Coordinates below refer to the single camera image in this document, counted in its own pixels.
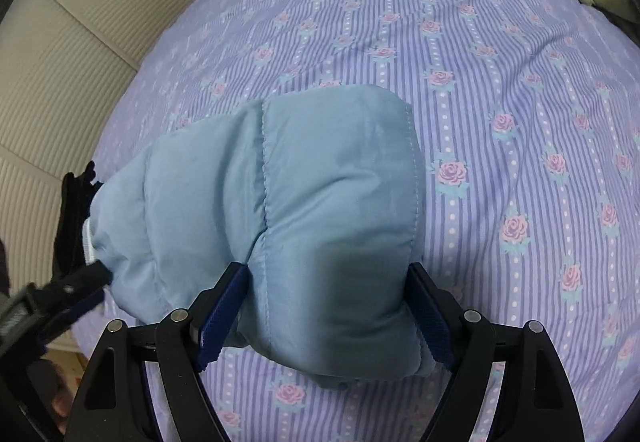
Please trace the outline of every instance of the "bed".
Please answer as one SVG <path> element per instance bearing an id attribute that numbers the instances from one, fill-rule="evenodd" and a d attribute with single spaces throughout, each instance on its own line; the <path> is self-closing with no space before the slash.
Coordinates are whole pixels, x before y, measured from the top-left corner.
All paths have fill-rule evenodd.
<path id="1" fill-rule="evenodd" d="M 638 234 L 638 202 L 632 197 L 637 194 L 637 183 L 628 173 L 630 165 L 640 160 L 640 132 L 634 129 L 640 122 L 638 49 L 603 15 L 576 0 L 366 3 L 370 1 L 196 0 L 162 34 L 111 112 L 94 154 L 98 177 L 107 180 L 159 135 L 229 112 L 248 99 L 312 86 L 386 86 L 414 106 L 418 139 L 432 165 L 433 173 L 428 176 L 432 200 L 428 205 L 438 212 L 428 228 L 430 236 L 425 238 L 430 253 L 426 265 L 438 284 L 454 292 L 463 305 L 478 307 L 495 322 L 540 319 L 565 362 L 587 440 L 632 440 L 629 430 L 634 422 L 637 429 L 640 418 L 634 410 L 640 389 L 636 319 L 640 274 L 635 272 L 637 253 L 619 248 L 618 239 Z M 485 14 L 491 14 L 494 23 L 483 19 Z M 452 29 L 450 37 L 446 36 L 448 29 Z M 287 46 L 291 42 L 295 48 Z M 416 56 L 424 65 L 418 70 L 403 60 Z M 561 104 L 545 98 L 545 85 L 551 86 L 553 93 L 564 94 Z M 499 96 L 493 105 L 478 102 L 480 96 L 460 102 L 451 98 L 457 90 Z M 486 116 L 482 129 L 464 117 L 477 114 Z M 608 126 L 608 119 L 614 119 L 615 124 Z M 588 146 L 596 140 L 614 142 L 618 156 L 626 160 L 616 161 L 614 156 L 617 171 L 598 178 L 577 168 L 570 172 L 567 165 L 571 166 L 571 161 L 567 162 L 559 149 L 546 148 L 544 140 L 536 146 L 536 155 L 528 156 L 526 148 L 518 150 L 516 132 L 518 126 L 530 128 L 532 123 L 536 134 L 554 137 L 554 147 L 564 145 L 564 152 L 571 151 L 575 158 L 591 155 L 592 165 L 607 161 Z M 480 140 L 455 136 L 455 128 L 450 127 L 456 125 L 470 127 Z M 609 133 L 609 128 L 614 134 L 601 138 L 600 130 Z M 500 148 L 503 156 L 476 149 L 484 140 Z M 451 156 L 447 143 L 454 143 L 464 153 Z M 429 151 L 433 145 L 437 148 Z M 521 174 L 519 165 L 523 162 L 529 162 L 529 168 L 543 166 L 548 171 L 548 184 Z M 441 171 L 447 163 L 455 170 Z M 500 180 L 521 176 L 523 182 L 513 191 L 510 186 L 503 190 L 489 176 L 492 172 L 499 173 Z M 587 191 L 596 202 L 593 208 L 582 210 L 575 202 L 563 202 L 562 193 L 570 187 L 569 176 L 581 187 L 592 184 L 600 190 Z M 497 195 L 493 203 L 482 200 L 487 194 Z M 511 203 L 508 195 L 512 194 L 517 205 Z M 486 202 L 485 212 L 504 227 L 496 231 L 471 212 L 468 202 L 472 198 Z M 579 245 L 571 235 L 545 234 L 548 214 L 563 227 L 568 225 L 567 229 L 582 228 L 588 241 Z M 563 222 L 562 216 L 571 218 Z M 534 232 L 533 224 L 539 224 L 542 232 Z M 492 234 L 495 243 L 482 255 L 474 257 L 471 250 L 458 248 L 459 244 L 482 242 Z M 590 251 L 590 245 L 603 242 L 603 236 L 604 252 L 613 263 Z M 549 256 L 559 256 L 559 265 L 543 253 L 542 246 Z M 589 276 L 585 266 L 580 268 L 580 260 L 590 256 L 598 260 L 604 274 L 591 272 L 593 276 Z M 507 263 L 506 274 L 494 274 L 482 282 L 470 272 L 495 263 Z M 540 278 L 541 267 L 545 276 L 537 287 L 534 282 Z M 598 283 L 590 284 L 590 278 Z M 525 282 L 529 288 L 523 296 Z M 105 324 L 116 317 L 129 324 L 135 321 L 108 295 L 101 308 L 75 325 L 74 335 L 85 353 L 91 352 Z M 153 367 L 150 372 L 159 423 L 171 440 L 171 419 L 162 402 L 158 376 Z M 347 440 L 359 429 L 362 440 L 392 440 L 400 435 L 411 440 L 412 434 L 424 430 L 446 377 L 438 372 L 427 379 L 415 378 L 405 387 L 410 392 L 402 392 L 394 383 L 363 385 L 362 393 L 370 402 L 358 404 L 355 390 L 346 398 L 353 401 L 348 405 L 353 407 L 353 415 L 341 416 L 337 409 L 326 406 L 322 410 L 326 431 L 314 436 L 318 440 Z M 486 437 L 493 412 L 492 393 L 500 377 L 497 366 L 475 440 Z M 271 406 L 260 409 L 256 404 L 260 400 L 250 400 L 247 394 L 242 399 L 233 395 L 243 386 L 266 389 L 270 382 L 287 379 L 291 393 L 306 388 L 310 390 L 308 399 L 321 404 L 329 405 L 336 398 L 332 394 L 340 393 L 313 388 L 304 377 L 251 350 L 225 349 L 203 378 L 236 440 L 263 440 L 264 433 L 274 440 L 299 440 L 296 433 L 318 424 L 318 418 L 301 415 L 301 424 L 293 432 L 287 417 L 274 414 Z M 289 396 L 290 406 L 295 406 L 294 399 Z M 402 406 L 393 409 L 392 403 Z M 367 414 L 377 419 L 365 428 Z M 255 421 L 240 428 L 241 418 Z"/>

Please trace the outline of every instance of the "gray object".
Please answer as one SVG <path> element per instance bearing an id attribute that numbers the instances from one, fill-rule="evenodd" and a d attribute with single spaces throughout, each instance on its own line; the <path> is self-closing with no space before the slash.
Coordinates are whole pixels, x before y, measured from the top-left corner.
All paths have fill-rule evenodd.
<path id="1" fill-rule="evenodd" d="M 475 310 L 467 310 L 465 312 L 465 319 L 470 323 L 478 323 L 482 319 L 482 316 Z"/>

